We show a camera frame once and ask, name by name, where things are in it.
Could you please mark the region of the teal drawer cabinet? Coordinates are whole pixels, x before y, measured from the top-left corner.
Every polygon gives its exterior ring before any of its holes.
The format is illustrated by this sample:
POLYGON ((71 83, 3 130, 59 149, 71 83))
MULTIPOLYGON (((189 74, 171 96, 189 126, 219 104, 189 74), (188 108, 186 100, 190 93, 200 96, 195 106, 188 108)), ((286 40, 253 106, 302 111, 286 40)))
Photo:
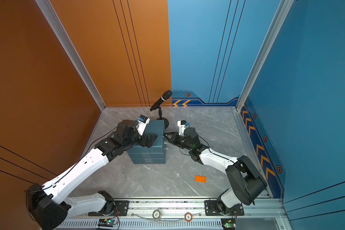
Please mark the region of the teal drawer cabinet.
POLYGON ((146 126, 144 134, 154 134, 157 139, 150 148, 140 145, 133 146, 127 153, 134 164, 165 164, 166 144, 163 134, 165 132, 164 121, 153 120, 146 126))

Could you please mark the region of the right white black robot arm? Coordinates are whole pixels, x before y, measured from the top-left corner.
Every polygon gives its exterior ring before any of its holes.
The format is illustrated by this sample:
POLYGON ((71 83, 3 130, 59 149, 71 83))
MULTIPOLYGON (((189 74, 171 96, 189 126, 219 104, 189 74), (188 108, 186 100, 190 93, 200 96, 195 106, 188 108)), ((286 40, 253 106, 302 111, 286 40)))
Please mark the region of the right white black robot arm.
POLYGON ((227 175, 231 188, 219 195, 216 203, 221 215, 238 214, 238 205, 254 205, 255 199, 266 190, 266 180, 247 156, 230 157, 214 151, 208 144, 201 143, 195 128, 185 128, 182 134, 167 132, 164 137, 172 145, 189 150, 193 161, 227 175))

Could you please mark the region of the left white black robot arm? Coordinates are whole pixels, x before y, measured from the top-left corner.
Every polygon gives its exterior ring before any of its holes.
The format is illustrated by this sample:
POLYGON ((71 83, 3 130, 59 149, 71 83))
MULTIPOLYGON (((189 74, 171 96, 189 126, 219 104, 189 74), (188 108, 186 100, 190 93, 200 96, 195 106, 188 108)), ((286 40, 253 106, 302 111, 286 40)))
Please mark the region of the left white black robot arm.
POLYGON ((150 119, 119 122, 106 138, 72 167, 43 185, 33 184, 26 191, 27 211, 43 230, 53 230, 64 220, 86 213, 108 216, 114 212, 113 197, 105 191, 70 197, 70 193, 95 171, 110 163, 133 146, 150 148, 157 135, 145 134, 150 119))

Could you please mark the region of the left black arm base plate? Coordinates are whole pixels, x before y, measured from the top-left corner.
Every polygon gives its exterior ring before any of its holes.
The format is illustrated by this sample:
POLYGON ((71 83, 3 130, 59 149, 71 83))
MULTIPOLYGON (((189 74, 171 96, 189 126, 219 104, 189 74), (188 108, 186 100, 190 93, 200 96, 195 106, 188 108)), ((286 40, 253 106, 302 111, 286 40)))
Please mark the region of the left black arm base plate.
POLYGON ((128 212, 129 201, 107 201, 104 207, 98 212, 89 212, 88 216, 126 216, 128 212))

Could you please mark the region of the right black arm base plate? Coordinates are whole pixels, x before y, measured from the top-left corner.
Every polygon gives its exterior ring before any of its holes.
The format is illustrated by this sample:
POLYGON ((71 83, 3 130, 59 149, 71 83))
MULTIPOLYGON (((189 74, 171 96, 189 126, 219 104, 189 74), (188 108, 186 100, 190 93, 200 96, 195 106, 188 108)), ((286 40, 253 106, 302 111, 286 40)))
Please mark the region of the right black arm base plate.
POLYGON ((244 216, 244 208, 241 203, 227 208, 222 201, 205 200, 204 205, 207 216, 244 216))

